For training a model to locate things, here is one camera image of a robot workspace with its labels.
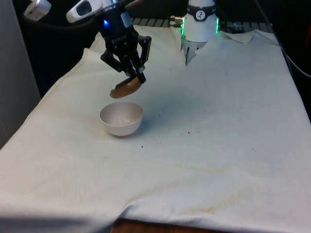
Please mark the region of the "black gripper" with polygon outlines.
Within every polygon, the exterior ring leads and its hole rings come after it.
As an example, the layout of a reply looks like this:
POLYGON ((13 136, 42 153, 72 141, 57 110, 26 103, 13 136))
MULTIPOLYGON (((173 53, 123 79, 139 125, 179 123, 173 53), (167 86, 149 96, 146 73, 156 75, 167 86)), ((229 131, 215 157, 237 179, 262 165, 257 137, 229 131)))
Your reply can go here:
POLYGON ((105 41, 102 61, 127 77, 146 82, 144 64, 149 59, 152 38, 141 36, 134 29, 123 5, 113 5, 97 13, 98 30, 105 41))

